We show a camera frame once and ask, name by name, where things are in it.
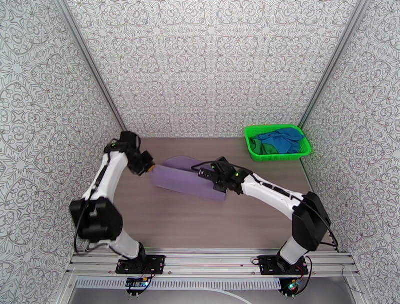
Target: patterned wallpaper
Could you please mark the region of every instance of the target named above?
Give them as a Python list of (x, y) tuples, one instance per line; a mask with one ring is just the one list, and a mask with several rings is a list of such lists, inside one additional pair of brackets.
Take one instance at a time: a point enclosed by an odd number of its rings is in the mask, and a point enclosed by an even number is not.
[(374, 303), (400, 303), (400, 1), (374, 0), (304, 131), (311, 183)]
[(53, 303), (119, 127), (52, 1), (0, 1), (0, 303)]
[(67, 0), (128, 127), (298, 124), (356, 0)]

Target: blue cloth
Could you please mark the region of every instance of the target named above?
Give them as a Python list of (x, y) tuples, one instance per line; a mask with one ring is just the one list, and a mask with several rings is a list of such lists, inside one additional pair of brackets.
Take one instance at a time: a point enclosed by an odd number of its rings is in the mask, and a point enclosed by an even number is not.
[(301, 141), (305, 136), (292, 127), (280, 129), (271, 133), (257, 135), (263, 144), (274, 146), (280, 154), (299, 153)]

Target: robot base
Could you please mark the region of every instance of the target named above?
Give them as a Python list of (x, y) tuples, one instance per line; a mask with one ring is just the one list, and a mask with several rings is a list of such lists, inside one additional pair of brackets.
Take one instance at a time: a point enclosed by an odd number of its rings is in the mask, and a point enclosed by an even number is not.
[(295, 275), (300, 277), (302, 272), (304, 276), (309, 274), (304, 257), (299, 259), (295, 265), (286, 263), (285, 267), (278, 263), (276, 255), (260, 255), (257, 259), (261, 275), (263, 276)]
[(139, 254), (134, 259), (120, 259), (115, 273), (119, 275), (162, 275), (165, 255), (146, 255), (145, 247), (139, 243)]

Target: black cable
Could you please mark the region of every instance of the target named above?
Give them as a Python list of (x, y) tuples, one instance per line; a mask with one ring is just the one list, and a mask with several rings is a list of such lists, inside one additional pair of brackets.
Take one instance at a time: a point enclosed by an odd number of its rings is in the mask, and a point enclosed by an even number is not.
[(132, 260), (132, 258), (129, 258), (129, 257), (127, 257), (127, 256), (125, 256), (125, 255), (119, 253), (118, 251), (116, 251), (116, 250), (115, 250), (114, 248), (112, 248), (111, 246), (108, 247), (108, 248), (110, 248), (116, 255), (119, 255), (119, 256), (123, 257), (124, 259), (127, 259), (128, 261)]
[(353, 292), (356, 292), (356, 293), (359, 293), (359, 294), (363, 294), (363, 295), (365, 295), (365, 293), (364, 292), (361, 292), (361, 291), (358, 291), (358, 290), (355, 290), (354, 288), (352, 288), (350, 285), (349, 285), (349, 282), (347, 282), (347, 280), (346, 280), (346, 278), (345, 278), (345, 274), (343, 273), (343, 271), (345, 270), (345, 265), (343, 265), (343, 264), (340, 264), (341, 266), (343, 266), (343, 268), (342, 268), (342, 270), (341, 270), (341, 276), (343, 277), (343, 279), (344, 279), (344, 282), (346, 283), (346, 285), (348, 286), (348, 288), (350, 288)]
[[(300, 270), (301, 270), (301, 277), (300, 278), (297, 278), (297, 280), (298, 281), (300, 281), (301, 283), (303, 282), (303, 278), (304, 278), (304, 275), (303, 275), (303, 270), (299, 267), (299, 266), (297, 266), (297, 268), (299, 268)], [(284, 294), (283, 293), (283, 290), (284, 289), (286, 289), (286, 288), (288, 288), (290, 285), (292, 285), (293, 283), (292, 282), (290, 282), (289, 284), (287, 284), (285, 287), (280, 287), (280, 292), (282, 293), (282, 294)]]
[(77, 255), (80, 254), (80, 251), (78, 251), (78, 245), (77, 245), (79, 227), (81, 226), (81, 222), (82, 222), (82, 219), (84, 218), (84, 214), (85, 214), (86, 210), (88, 209), (89, 202), (91, 201), (91, 198), (92, 198), (93, 194), (95, 194), (95, 192), (96, 192), (96, 190), (94, 190), (94, 189), (91, 190), (89, 199), (86, 201), (86, 204), (84, 205), (82, 213), (80, 214), (78, 222), (76, 224), (75, 236), (73, 237), (73, 249), (75, 250), (75, 253)]
[(153, 278), (154, 278), (155, 276), (156, 276), (155, 274), (151, 274), (150, 279), (149, 279), (149, 281), (148, 281), (148, 284), (147, 284), (147, 286), (143, 289), (143, 291), (141, 292), (141, 295), (147, 290), (147, 288), (149, 288), (149, 286), (150, 286), (150, 284), (152, 283)]
[(251, 260), (251, 263), (252, 263), (254, 266), (260, 266), (260, 260), (259, 260), (258, 258), (253, 258), (253, 259)]
[(322, 221), (322, 223), (326, 226), (326, 228), (328, 229), (330, 236), (333, 239), (334, 242), (334, 246), (337, 250), (337, 252), (339, 253), (339, 242), (338, 239), (336, 238), (334, 232), (332, 231), (331, 227), (328, 225), (328, 223), (322, 218), (322, 216), (312, 207), (310, 207), (309, 205), (307, 205), (304, 201), (302, 201), (301, 199), (299, 199), (298, 197), (293, 196), (296, 200), (298, 200), (300, 203), (302, 203), (304, 206), (306, 206), (309, 210), (311, 210), (312, 212), (314, 212), (315, 215), (317, 215), (319, 217), (319, 219)]
[(137, 141), (139, 142), (139, 145), (138, 145), (137, 149), (140, 150), (141, 146), (142, 146), (142, 139), (141, 139), (141, 137), (139, 135), (137, 135)]
[(258, 184), (261, 185), (261, 181), (259, 181), (259, 180), (254, 176), (254, 173), (253, 173), (251, 170), (249, 170), (249, 169), (247, 169), (247, 168), (245, 168), (245, 167), (239, 166), (239, 165), (237, 165), (237, 164), (230, 163), (230, 162), (218, 161), (218, 160), (214, 160), (214, 161), (204, 161), (204, 162), (201, 162), (201, 163), (199, 163), (199, 164), (196, 164), (196, 165), (192, 166), (191, 169), (192, 169), (193, 171), (199, 172), (200, 170), (199, 170), (199, 169), (196, 169), (197, 167), (200, 167), (200, 166), (203, 166), (203, 165), (208, 165), (208, 164), (221, 164), (221, 165), (225, 165), (225, 166), (231, 165), (232, 167), (236, 167), (236, 168), (242, 169), (242, 170), (245, 171), (248, 175), (250, 175)]
[(303, 289), (300, 290), (298, 293), (296, 293), (295, 296), (301, 294), (303, 291), (306, 290), (307, 286), (309, 285), (310, 279), (311, 279), (311, 274), (313, 273), (313, 261), (311, 260), (311, 258), (309, 256), (306, 256), (306, 258), (309, 259), (309, 263), (310, 263), (308, 279), (307, 279), (307, 282), (305, 283)]
[(331, 247), (335, 247), (336, 248), (335, 244), (326, 243), (324, 241), (321, 242), (321, 245), (326, 245), (326, 246), (331, 246)]
[(103, 247), (103, 246), (108, 246), (107, 243), (101, 243), (98, 244), (97, 246), (93, 247), (93, 248), (87, 248), (85, 251), (79, 251), (79, 255), (80, 256), (86, 256), (88, 254), (90, 254), (92, 251), (95, 251), (97, 248)]
[[(247, 168), (245, 168), (245, 167), (242, 167), (242, 166), (239, 166), (239, 165), (236, 165), (236, 164), (233, 164), (233, 163), (229, 163), (229, 162), (217, 161), (217, 160), (214, 160), (214, 161), (204, 161), (204, 162), (201, 162), (201, 163), (199, 163), (199, 164), (196, 164), (196, 165), (192, 166), (191, 169), (192, 169), (193, 171), (199, 172), (200, 170), (199, 170), (199, 169), (196, 169), (197, 167), (200, 167), (200, 166), (203, 166), (203, 165), (208, 165), (208, 164), (222, 164), (222, 165), (225, 165), (225, 166), (231, 165), (232, 167), (236, 167), (236, 168), (239, 168), (239, 169), (244, 170), (244, 171), (245, 171), (246, 173), (248, 173), (258, 184), (260, 184), (260, 185), (262, 185), (262, 186), (268, 185), (268, 184), (266, 184), (266, 183), (261, 182), (260, 180), (258, 180), (258, 179), (254, 176), (254, 173), (253, 173), (252, 171), (250, 171), (249, 169), (247, 169)], [(312, 208), (312, 207), (310, 207), (309, 205), (307, 205), (304, 201), (302, 201), (302, 200), (299, 199), (298, 197), (293, 196), (293, 195), (290, 195), (289, 197), (290, 197), (291, 200), (292, 200), (292, 199), (298, 200), (300, 203), (302, 203), (303, 205), (305, 205), (308, 209), (310, 209), (312, 212), (314, 212), (314, 213), (319, 217), (319, 219), (323, 222), (323, 224), (324, 224), (324, 225), (326, 226), (326, 228), (328, 229), (328, 231), (329, 231), (329, 233), (330, 233), (330, 235), (331, 235), (331, 237), (332, 237), (332, 239), (333, 239), (334, 247), (336, 248), (336, 251), (339, 253), (340, 250), (339, 250), (339, 242), (338, 242), (338, 239), (336, 238), (334, 232), (332, 231), (332, 229), (331, 229), (331, 227), (328, 225), (328, 223), (322, 218), (322, 216), (321, 216), (316, 210), (314, 210), (314, 208)]]

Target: wooden table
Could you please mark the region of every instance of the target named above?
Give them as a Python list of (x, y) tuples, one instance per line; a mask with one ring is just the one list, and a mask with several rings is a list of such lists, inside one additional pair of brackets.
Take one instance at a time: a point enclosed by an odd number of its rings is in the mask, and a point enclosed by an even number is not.
[[(175, 156), (212, 161), (225, 156), (283, 188), (307, 193), (300, 161), (254, 162), (243, 138), (144, 138), (157, 164)], [(152, 186), (150, 175), (124, 171), (114, 203), (125, 230), (152, 248), (280, 248), (292, 223), (274, 208), (229, 192), (220, 202)]]

